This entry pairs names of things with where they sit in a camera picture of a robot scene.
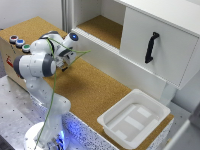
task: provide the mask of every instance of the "plastic container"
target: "plastic container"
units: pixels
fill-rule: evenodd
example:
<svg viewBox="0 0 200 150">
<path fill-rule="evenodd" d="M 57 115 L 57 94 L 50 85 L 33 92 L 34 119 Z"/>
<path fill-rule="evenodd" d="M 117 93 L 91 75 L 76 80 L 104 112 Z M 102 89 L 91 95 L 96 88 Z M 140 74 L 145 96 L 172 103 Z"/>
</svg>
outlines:
<svg viewBox="0 0 200 150">
<path fill-rule="evenodd" d="M 135 149 L 169 113 L 169 108 L 136 89 L 103 113 L 97 121 L 105 133 L 123 148 Z"/>
</svg>

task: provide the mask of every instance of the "cabinet top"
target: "cabinet top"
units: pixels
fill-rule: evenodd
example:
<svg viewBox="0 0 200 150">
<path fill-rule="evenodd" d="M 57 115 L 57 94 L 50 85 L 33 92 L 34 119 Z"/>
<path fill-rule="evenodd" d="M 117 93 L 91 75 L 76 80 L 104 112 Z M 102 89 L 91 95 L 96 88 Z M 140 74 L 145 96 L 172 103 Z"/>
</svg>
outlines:
<svg viewBox="0 0 200 150">
<path fill-rule="evenodd" d="M 200 37 L 200 5 L 189 0 L 115 1 Z"/>
</svg>

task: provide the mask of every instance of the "white wall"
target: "white wall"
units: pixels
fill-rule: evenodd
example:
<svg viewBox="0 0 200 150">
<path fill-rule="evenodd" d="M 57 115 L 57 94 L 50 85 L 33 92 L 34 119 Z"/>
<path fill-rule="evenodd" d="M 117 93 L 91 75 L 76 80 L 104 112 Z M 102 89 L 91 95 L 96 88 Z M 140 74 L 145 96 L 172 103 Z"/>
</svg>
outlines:
<svg viewBox="0 0 200 150">
<path fill-rule="evenodd" d="M 62 29 L 61 0 L 0 0 L 0 28 L 40 16 Z"/>
<path fill-rule="evenodd" d="M 192 112 L 200 102 L 200 71 L 186 84 L 178 90 L 173 102 L 189 112 Z"/>
</svg>

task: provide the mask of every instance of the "blue speckled edge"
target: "blue speckled edge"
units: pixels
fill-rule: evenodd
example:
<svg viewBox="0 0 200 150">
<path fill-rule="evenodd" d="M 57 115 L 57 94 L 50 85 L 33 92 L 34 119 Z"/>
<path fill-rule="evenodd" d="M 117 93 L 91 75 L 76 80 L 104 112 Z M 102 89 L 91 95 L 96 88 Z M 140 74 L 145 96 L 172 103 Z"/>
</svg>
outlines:
<svg viewBox="0 0 200 150">
<path fill-rule="evenodd" d="M 47 108 L 38 103 L 34 97 L 33 105 L 40 112 L 40 114 L 45 116 Z M 119 150 L 104 137 L 94 131 L 86 123 L 80 120 L 73 113 L 63 115 L 63 127 L 67 130 L 80 144 L 84 145 L 88 150 Z M 157 138 L 151 143 L 147 150 L 156 150 L 162 141 L 166 138 L 169 130 L 173 124 L 174 119 L 163 129 L 163 131 L 157 136 Z"/>
</svg>

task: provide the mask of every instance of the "cabinet compartment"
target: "cabinet compartment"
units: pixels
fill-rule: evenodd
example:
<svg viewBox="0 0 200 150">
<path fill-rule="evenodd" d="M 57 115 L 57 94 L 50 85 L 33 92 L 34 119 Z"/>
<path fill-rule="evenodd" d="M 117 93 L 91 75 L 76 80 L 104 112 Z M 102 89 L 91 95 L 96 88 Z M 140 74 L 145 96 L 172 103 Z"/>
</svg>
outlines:
<svg viewBox="0 0 200 150">
<path fill-rule="evenodd" d="M 114 0 L 74 0 L 73 28 L 120 48 L 126 7 Z"/>
<path fill-rule="evenodd" d="M 156 32 L 151 56 L 145 63 L 150 38 Z M 127 8 L 120 54 L 179 86 L 198 38 L 166 23 Z"/>
</svg>

